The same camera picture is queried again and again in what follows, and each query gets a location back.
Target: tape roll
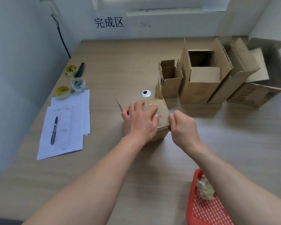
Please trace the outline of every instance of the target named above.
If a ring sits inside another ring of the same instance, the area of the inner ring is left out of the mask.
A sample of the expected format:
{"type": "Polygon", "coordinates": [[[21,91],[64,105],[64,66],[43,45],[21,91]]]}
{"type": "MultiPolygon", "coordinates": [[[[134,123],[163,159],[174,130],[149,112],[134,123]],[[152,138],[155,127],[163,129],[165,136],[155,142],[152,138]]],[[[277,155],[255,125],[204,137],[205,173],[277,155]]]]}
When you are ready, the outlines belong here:
{"type": "Polygon", "coordinates": [[[67,87],[67,86],[61,86],[61,87],[59,87],[59,88],[57,88],[57,89],[55,90],[55,94],[56,94],[56,99],[57,99],[57,100],[65,100],[65,99],[67,99],[67,98],[70,97],[70,95],[72,94],[72,92],[71,92],[71,90],[69,89],[69,87],[67,87]]]}
{"type": "Polygon", "coordinates": [[[67,76],[73,77],[78,72],[78,68],[76,67],[76,65],[68,65],[64,71],[67,76]]]}
{"type": "Polygon", "coordinates": [[[82,93],[87,90],[87,83],[81,77],[75,78],[71,83],[72,88],[77,93],[82,93]]]}

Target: red plastic basket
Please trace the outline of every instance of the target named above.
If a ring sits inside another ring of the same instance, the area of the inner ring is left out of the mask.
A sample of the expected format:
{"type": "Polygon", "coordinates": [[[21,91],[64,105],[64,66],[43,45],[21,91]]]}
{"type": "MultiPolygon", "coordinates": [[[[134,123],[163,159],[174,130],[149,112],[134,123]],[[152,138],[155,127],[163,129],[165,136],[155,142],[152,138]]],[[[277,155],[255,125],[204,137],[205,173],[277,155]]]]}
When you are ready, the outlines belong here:
{"type": "Polygon", "coordinates": [[[233,225],[216,193],[214,200],[205,200],[197,194],[197,180],[202,175],[202,170],[196,169],[187,204],[187,223],[189,225],[233,225]]]}

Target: crumpled plastic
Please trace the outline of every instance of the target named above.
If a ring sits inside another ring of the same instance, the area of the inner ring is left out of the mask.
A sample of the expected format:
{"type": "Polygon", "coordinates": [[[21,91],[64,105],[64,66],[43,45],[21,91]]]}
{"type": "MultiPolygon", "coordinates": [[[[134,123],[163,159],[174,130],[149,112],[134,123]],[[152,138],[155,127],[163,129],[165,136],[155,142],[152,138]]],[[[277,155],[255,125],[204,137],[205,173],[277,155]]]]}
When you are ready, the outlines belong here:
{"type": "Polygon", "coordinates": [[[202,176],[200,179],[198,179],[197,192],[199,193],[200,197],[202,197],[205,200],[215,199],[213,197],[214,189],[205,176],[202,176]]]}

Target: black pen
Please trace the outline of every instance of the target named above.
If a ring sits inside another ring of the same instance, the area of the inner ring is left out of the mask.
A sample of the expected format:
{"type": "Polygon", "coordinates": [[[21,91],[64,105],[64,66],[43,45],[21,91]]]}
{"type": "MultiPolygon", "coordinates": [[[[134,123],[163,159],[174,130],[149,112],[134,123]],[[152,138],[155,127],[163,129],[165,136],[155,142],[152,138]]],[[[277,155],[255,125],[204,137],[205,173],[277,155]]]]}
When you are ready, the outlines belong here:
{"type": "Polygon", "coordinates": [[[58,121],[58,117],[56,116],[55,123],[54,123],[54,129],[53,129],[53,133],[52,133],[52,137],[51,137],[51,145],[53,145],[54,141],[55,141],[57,121],[58,121]]]}

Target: hand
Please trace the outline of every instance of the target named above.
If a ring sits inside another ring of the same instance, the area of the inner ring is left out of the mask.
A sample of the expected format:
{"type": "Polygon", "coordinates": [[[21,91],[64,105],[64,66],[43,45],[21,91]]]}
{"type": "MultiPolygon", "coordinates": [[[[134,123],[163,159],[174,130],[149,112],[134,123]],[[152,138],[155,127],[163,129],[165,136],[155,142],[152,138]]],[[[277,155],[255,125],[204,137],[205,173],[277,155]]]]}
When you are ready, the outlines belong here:
{"type": "Polygon", "coordinates": [[[158,120],[161,115],[154,115],[158,104],[152,105],[149,110],[143,111],[145,101],[130,104],[128,110],[122,112],[126,136],[139,139],[143,145],[153,139],[157,133],[158,120]]]}
{"type": "Polygon", "coordinates": [[[203,148],[197,131],[197,125],[192,117],[189,117],[179,110],[169,115],[173,142],[186,154],[203,148]]]}

